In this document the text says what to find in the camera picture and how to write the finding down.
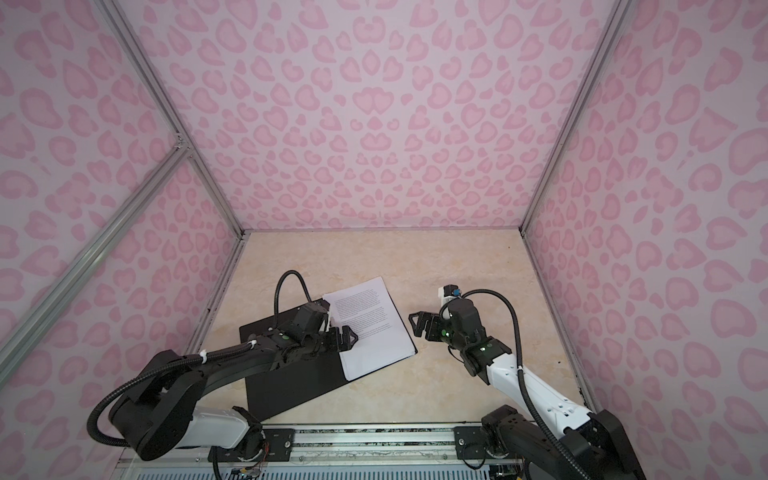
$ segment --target pink leopard print wall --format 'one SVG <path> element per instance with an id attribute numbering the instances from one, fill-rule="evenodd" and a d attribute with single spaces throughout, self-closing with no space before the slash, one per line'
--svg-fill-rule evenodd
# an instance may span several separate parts
<path id="1" fill-rule="evenodd" d="M 768 476 L 768 2 L 643 1 L 531 240 L 649 478 Z"/>
<path id="2" fill-rule="evenodd" d="M 85 419 L 155 353 L 183 351 L 233 242 L 183 164 L 0 392 L 0 477 L 111 473 L 121 449 L 91 440 Z"/>
<path id="3" fill-rule="evenodd" d="M 88 0 L 0 5 L 0 345 L 172 142 Z"/>
<path id="4" fill-rule="evenodd" d="M 611 0 L 125 1 L 247 228 L 517 226 Z"/>

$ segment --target mounting plate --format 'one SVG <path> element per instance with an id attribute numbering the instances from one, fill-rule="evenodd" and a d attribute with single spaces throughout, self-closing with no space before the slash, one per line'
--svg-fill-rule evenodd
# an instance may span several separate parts
<path id="1" fill-rule="evenodd" d="M 487 438 L 482 427 L 454 427 L 453 436 L 459 460 L 482 460 L 490 456 L 485 451 Z"/>
<path id="2" fill-rule="evenodd" d="M 270 444 L 270 453 L 266 457 L 268 462 L 288 462 L 291 449 L 293 449 L 294 429 L 264 429 L 266 441 Z"/>

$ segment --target wire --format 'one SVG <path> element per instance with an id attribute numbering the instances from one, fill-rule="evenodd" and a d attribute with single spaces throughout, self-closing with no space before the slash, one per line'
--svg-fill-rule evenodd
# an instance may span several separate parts
<path id="1" fill-rule="evenodd" d="M 209 361 L 215 361 L 220 359 L 226 359 L 231 356 L 237 356 L 241 353 L 245 353 L 248 350 L 251 350 L 253 346 L 250 342 L 241 343 L 240 345 L 228 347 L 226 349 L 217 350 L 215 352 L 208 353 L 208 360 Z M 125 441 L 125 439 L 118 439 L 113 436 L 109 436 L 102 432 L 98 427 L 98 419 L 101 416 L 101 413 L 107 409 L 107 407 L 117 400 L 121 395 L 126 393 L 128 390 L 132 389 L 139 383 L 142 383 L 145 380 L 154 378 L 158 375 L 163 375 L 165 373 L 171 372 L 175 369 L 184 368 L 187 366 L 195 366 L 200 365 L 203 362 L 203 357 L 201 356 L 192 356 L 189 358 L 183 358 L 176 360 L 171 363 L 167 363 L 163 366 L 157 367 L 156 369 L 149 370 L 145 373 L 141 373 L 139 376 L 132 380 L 128 380 L 123 385 L 117 387 L 115 390 L 112 391 L 109 395 L 105 396 L 95 407 L 93 410 L 91 410 L 91 414 L 88 416 L 88 420 L 85 423 L 86 430 L 88 431 L 88 434 L 91 436 L 93 440 L 96 442 L 102 443 L 104 445 L 109 445 L 112 447 L 122 447 L 122 448 L 129 448 L 131 447 L 128 442 Z"/>
<path id="2" fill-rule="evenodd" d="M 219 447 L 210 447 L 210 462 L 214 465 L 214 478 L 221 480 L 221 471 L 219 470 Z"/>
<path id="3" fill-rule="evenodd" d="M 470 445 L 475 447 L 480 447 L 482 449 L 482 462 L 480 462 L 480 465 L 470 465 L 467 463 L 466 460 L 464 460 L 464 453 L 467 451 L 467 447 L 469 447 Z M 482 468 L 483 465 L 485 465 L 485 460 L 487 459 L 487 457 L 488 456 L 485 453 L 485 446 L 480 445 L 479 443 L 468 443 L 464 445 L 464 448 L 462 449 L 462 462 L 464 462 L 464 465 L 467 465 L 472 470 L 479 470 L 480 468 Z"/>
<path id="4" fill-rule="evenodd" d="M 267 441 L 264 441 L 264 457 L 261 458 L 259 463 L 256 464 L 256 467 L 259 467 L 266 463 L 266 457 L 270 454 L 270 443 Z"/>
<path id="5" fill-rule="evenodd" d="M 522 341 L 520 340 L 520 326 L 518 324 L 518 314 L 515 312 L 515 308 L 512 306 L 511 303 L 509 303 L 509 300 L 507 300 L 499 292 L 495 292 L 493 290 L 488 290 L 485 288 L 470 290 L 467 293 L 464 293 L 462 295 L 462 298 L 466 298 L 470 295 L 475 295 L 476 293 L 486 293 L 488 295 L 493 295 L 496 298 L 500 299 L 502 302 L 504 302 L 504 304 L 507 306 L 507 309 L 512 315 L 512 327 L 515 330 L 515 356 L 517 358 L 517 364 L 518 364 L 518 386 L 520 388 L 520 393 L 523 397 L 523 401 L 525 402 L 525 406 L 528 408 L 528 411 L 531 413 L 531 416 L 533 417 L 534 421 L 536 421 L 536 424 L 538 425 L 538 427 L 544 433 L 544 436 L 554 446 L 554 448 L 560 453 L 560 455 L 563 456 L 565 461 L 568 462 L 568 464 L 584 480 L 592 480 L 592 477 L 584 470 L 584 468 L 581 467 L 581 465 L 578 464 L 573 453 L 571 453 L 571 451 L 568 450 L 568 447 L 563 445 L 563 443 L 554 436 L 554 433 L 552 433 L 552 431 L 549 429 L 546 422 L 543 420 L 541 415 L 538 413 L 538 410 L 534 406 L 533 402 L 531 401 L 531 397 L 528 394 L 528 388 L 525 386 L 525 372 L 523 371 L 523 368 L 522 368 L 523 367 Z"/>
<path id="6" fill-rule="evenodd" d="M 304 277 L 301 276 L 301 273 L 295 271 L 295 270 L 288 270 L 283 274 L 282 277 L 280 277 L 280 280 L 277 280 L 277 286 L 275 287 L 275 316 L 273 320 L 273 326 L 277 328 L 277 314 L 280 312 L 280 287 L 283 286 L 283 282 L 289 275 L 296 275 L 299 278 L 299 281 L 301 282 L 301 288 L 304 289 L 304 296 L 306 297 L 307 302 L 312 301 L 312 297 L 310 296 L 310 291 L 306 289 L 306 283 L 304 282 Z"/>
<path id="7" fill-rule="evenodd" d="M 459 358 L 456 358 L 456 355 L 454 355 L 454 354 L 453 354 L 453 352 L 452 352 L 451 350 L 456 350 L 456 349 L 455 349 L 455 348 L 453 348 L 452 346 L 448 345 L 448 353 L 450 353 L 450 354 L 451 354 L 451 356 L 452 356 L 453 358 L 455 358 L 457 362 L 461 362 L 461 363 L 462 363 L 462 365 L 464 365 L 464 360 L 462 360 L 462 359 L 459 359 Z"/>

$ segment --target paper document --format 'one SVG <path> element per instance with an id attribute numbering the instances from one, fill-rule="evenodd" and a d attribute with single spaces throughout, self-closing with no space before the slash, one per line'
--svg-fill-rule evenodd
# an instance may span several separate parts
<path id="1" fill-rule="evenodd" d="M 347 380 L 354 380 L 416 353 L 411 336 L 389 298 L 382 277 L 323 295 L 331 307 L 331 325 L 349 328 L 359 337 L 341 352 Z"/>

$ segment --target vent grille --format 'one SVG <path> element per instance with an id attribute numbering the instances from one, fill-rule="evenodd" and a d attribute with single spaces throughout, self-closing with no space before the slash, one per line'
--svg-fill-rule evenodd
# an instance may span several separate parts
<path id="1" fill-rule="evenodd" d="M 142 468 L 136 480 L 214 480 L 207 468 Z M 229 472 L 223 480 L 237 480 Z M 488 480 L 488 467 L 470 470 L 459 465 L 371 465 L 366 467 L 265 468 L 257 480 Z"/>

